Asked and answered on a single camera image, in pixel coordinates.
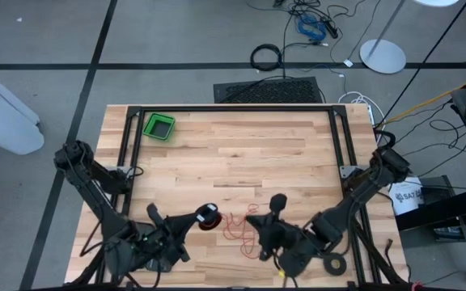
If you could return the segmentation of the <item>green square container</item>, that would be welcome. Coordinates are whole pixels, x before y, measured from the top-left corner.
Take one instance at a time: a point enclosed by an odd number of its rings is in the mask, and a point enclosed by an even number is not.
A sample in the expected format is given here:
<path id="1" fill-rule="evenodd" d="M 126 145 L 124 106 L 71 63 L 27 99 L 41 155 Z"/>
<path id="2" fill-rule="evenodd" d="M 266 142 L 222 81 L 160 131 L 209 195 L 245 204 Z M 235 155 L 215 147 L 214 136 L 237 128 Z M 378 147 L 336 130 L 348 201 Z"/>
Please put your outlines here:
<path id="1" fill-rule="evenodd" d="M 167 141 L 172 135 L 175 124 L 174 117 L 154 112 L 149 116 L 142 133 L 160 141 Z"/>

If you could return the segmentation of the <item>white round lamp head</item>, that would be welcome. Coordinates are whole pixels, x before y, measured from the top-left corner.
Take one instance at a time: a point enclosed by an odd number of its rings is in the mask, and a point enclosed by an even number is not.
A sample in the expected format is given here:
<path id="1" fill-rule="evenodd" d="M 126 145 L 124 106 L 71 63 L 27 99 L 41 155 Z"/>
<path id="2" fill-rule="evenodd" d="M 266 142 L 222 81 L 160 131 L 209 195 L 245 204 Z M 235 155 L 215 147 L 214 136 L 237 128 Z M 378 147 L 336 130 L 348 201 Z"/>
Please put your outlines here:
<path id="1" fill-rule="evenodd" d="M 430 7 L 447 7 L 456 4 L 459 0 L 413 0 L 423 6 Z"/>

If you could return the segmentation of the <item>black cord spool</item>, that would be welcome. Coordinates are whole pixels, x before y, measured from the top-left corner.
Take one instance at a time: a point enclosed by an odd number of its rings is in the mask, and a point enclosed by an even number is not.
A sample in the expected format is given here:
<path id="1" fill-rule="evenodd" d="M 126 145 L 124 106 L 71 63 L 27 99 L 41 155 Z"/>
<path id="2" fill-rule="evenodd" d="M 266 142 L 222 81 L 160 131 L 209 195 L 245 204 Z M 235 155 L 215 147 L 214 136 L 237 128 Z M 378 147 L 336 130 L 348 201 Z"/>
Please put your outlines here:
<path id="1" fill-rule="evenodd" d="M 202 205 L 196 211 L 196 219 L 199 227 L 204 230 L 216 228 L 222 221 L 222 214 L 218 211 L 218 206 L 212 203 Z"/>

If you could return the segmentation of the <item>black equipment table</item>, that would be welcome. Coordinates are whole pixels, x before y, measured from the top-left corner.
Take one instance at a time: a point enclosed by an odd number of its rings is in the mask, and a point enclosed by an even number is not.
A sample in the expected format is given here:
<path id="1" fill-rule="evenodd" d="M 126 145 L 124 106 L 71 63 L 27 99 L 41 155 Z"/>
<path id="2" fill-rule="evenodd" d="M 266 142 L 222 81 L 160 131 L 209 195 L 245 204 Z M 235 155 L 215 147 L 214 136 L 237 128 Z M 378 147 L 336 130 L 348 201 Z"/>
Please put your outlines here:
<path id="1" fill-rule="evenodd" d="M 418 209 L 396 216 L 399 230 L 412 230 L 429 226 L 432 229 L 458 227 L 466 242 L 466 188 L 451 185 L 443 175 L 423 180 L 422 194 L 434 196 L 437 200 Z"/>

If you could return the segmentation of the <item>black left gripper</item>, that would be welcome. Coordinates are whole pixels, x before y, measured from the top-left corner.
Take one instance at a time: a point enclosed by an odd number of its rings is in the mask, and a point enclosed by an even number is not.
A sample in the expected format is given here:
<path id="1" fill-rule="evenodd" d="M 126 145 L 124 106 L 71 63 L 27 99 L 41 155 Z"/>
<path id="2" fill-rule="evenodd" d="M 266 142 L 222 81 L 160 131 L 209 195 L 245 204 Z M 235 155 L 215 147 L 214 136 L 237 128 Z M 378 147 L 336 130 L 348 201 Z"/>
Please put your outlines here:
<path id="1" fill-rule="evenodd" d="M 147 205 L 146 211 L 155 224 L 155 231 L 149 235 L 149 239 L 155 241 L 157 256 L 168 263 L 177 263 L 179 260 L 188 262 L 190 257 L 184 242 L 202 243 L 205 237 L 205 231 L 199 227 L 196 219 L 197 210 L 190 214 L 162 218 L 155 204 L 151 203 Z"/>

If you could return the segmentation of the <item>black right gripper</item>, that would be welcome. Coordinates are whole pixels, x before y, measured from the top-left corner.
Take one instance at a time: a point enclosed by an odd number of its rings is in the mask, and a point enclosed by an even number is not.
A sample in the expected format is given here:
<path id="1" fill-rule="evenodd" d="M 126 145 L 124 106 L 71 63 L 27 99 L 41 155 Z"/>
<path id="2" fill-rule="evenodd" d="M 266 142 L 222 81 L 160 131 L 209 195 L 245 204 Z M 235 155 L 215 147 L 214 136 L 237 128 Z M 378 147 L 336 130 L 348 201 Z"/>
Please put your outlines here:
<path id="1" fill-rule="evenodd" d="M 289 248 L 297 240 L 297 227 L 280 218 L 281 211 L 286 207 L 287 196 L 278 193 L 271 197 L 269 202 L 270 212 L 265 215 L 247 215 L 247 223 L 259 236 L 261 252 L 259 259 L 268 260 L 276 257 L 277 250 L 281 247 Z"/>

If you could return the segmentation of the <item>thin black diagonal pole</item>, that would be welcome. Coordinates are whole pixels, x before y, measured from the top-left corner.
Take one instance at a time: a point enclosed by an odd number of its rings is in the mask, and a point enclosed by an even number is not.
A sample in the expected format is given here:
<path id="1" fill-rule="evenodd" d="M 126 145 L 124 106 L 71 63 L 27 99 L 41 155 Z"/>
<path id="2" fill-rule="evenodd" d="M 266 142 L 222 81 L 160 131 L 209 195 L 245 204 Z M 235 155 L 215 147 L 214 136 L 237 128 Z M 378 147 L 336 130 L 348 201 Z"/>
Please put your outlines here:
<path id="1" fill-rule="evenodd" d="M 438 38 L 434 46 L 430 49 L 430 51 L 427 53 L 427 55 L 424 57 L 423 61 L 421 63 L 418 63 L 416 66 L 416 71 L 411 77 L 411 79 L 408 81 L 404 89 L 401 91 L 401 93 L 398 95 L 398 97 L 395 99 L 393 102 L 392 106 L 388 109 L 386 114 L 384 115 L 383 119 L 374 126 L 374 129 L 381 129 L 384 126 L 384 123 L 388 119 L 388 116 L 394 109 L 394 107 L 399 103 L 400 99 L 403 97 L 405 92 L 408 90 L 409 86 L 413 83 L 414 79 L 417 77 L 421 69 L 424 68 L 426 65 L 427 61 L 429 60 L 430 56 L 433 54 L 435 49 L 439 46 L 439 44 L 442 42 L 443 38 L 446 36 L 446 34 L 451 30 L 452 26 L 455 24 L 456 20 L 460 17 L 460 15 L 463 13 L 464 9 L 466 8 L 466 0 L 464 1 L 463 6 L 459 9 L 453 20 L 448 24 L 447 28 L 443 31 L 443 34 Z"/>

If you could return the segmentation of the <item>white trash bin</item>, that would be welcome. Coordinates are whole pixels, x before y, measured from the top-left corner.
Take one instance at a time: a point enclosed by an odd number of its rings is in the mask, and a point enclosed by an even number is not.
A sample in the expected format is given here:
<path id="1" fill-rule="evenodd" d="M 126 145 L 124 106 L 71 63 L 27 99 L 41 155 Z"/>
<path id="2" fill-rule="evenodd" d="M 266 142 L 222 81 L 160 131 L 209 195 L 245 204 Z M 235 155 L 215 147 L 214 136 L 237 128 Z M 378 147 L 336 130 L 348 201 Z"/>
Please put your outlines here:
<path id="1" fill-rule="evenodd" d="M 25 155 L 43 147 L 40 117 L 0 83 L 0 147 Z"/>

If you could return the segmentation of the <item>black tape roll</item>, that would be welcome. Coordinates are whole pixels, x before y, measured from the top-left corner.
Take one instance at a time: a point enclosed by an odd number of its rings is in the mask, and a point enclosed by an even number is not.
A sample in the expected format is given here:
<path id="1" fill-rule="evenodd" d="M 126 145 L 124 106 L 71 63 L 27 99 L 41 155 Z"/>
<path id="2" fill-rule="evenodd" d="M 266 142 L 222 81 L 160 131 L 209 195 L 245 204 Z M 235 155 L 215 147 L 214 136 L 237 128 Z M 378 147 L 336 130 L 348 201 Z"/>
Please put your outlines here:
<path id="1" fill-rule="evenodd" d="M 346 272 L 347 263 L 343 255 L 330 253 L 323 258 L 325 271 L 333 276 L 341 276 Z"/>

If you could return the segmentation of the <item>black floor mat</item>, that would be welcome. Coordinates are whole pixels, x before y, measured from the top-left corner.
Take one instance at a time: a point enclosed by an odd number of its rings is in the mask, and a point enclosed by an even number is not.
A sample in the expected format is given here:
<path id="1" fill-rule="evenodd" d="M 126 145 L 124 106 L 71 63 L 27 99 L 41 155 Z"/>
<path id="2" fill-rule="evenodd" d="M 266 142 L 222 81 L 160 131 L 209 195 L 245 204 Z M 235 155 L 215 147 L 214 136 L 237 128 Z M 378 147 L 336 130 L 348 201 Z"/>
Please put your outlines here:
<path id="1" fill-rule="evenodd" d="M 213 85 L 215 103 L 324 103 L 315 77 L 267 78 Z"/>

